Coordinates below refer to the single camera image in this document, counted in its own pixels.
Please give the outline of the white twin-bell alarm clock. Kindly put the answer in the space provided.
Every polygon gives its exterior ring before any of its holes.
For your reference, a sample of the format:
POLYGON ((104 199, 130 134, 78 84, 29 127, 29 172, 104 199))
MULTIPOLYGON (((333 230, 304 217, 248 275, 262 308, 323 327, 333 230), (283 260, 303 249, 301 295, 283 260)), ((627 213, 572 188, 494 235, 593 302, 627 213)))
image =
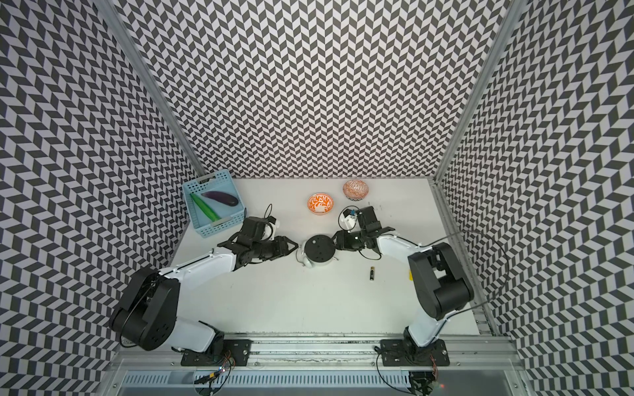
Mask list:
POLYGON ((335 242, 331 237, 317 234, 300 245, 296 250, 296 260, 303 267, 314 269, 336 261, 336 252, 335 242))

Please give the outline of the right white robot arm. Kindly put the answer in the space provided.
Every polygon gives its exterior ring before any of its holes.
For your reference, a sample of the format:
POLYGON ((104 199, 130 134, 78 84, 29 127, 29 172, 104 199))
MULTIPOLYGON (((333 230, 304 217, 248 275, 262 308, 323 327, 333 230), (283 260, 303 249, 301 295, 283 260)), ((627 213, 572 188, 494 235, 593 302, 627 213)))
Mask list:
POLYGON ((473 286, 452 246, 442 239, 434 244, 416 244, 384 227, 374 208, 348 206, 338 217, 340 231, 333 236, 339 251, 370 249, 379 257, 406 264, 414 282, 421 311, 405 328, 405 342, 411 348, 430 346, 449 319, 475 298, 473 286))

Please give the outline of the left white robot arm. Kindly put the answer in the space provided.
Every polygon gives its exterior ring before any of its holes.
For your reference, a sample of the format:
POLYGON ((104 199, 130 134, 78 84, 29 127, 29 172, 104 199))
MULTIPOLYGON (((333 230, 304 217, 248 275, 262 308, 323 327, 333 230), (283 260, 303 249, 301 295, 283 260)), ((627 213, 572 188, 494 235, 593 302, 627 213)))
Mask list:
POLYGON ((219 356, 224 333, 178 313, 181 292, 248 265, 287 257, 299 244, 277 233, 278 221, 249 216, 241 229, 205 256, 163 270, 143 267, 133 274, 114 308, 109 328, 145 351, 168 344, 177 351, 219 356))

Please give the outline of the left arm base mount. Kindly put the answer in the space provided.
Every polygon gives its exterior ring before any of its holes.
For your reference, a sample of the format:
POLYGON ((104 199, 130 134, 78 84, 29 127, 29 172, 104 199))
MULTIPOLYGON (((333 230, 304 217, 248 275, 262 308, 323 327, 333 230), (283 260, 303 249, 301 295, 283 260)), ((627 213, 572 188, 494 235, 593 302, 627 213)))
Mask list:
POLYGON ((213 342, 205 352, 185 350, 182 354, 181 366, 220 367, 229 362, 231 366, 247 366, 253 341, 251 339, 229 339, 213 342))

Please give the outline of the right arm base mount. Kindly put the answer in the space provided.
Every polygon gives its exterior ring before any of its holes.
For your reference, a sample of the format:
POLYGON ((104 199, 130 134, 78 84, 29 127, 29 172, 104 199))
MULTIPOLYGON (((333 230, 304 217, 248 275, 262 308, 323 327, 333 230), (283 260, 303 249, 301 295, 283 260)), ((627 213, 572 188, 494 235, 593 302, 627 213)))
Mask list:
POLYGON ((404 339, 383 339, 375 351, 386 367, 450 366, 446 344, 442 339, 424 347, 415 346, 404 339))

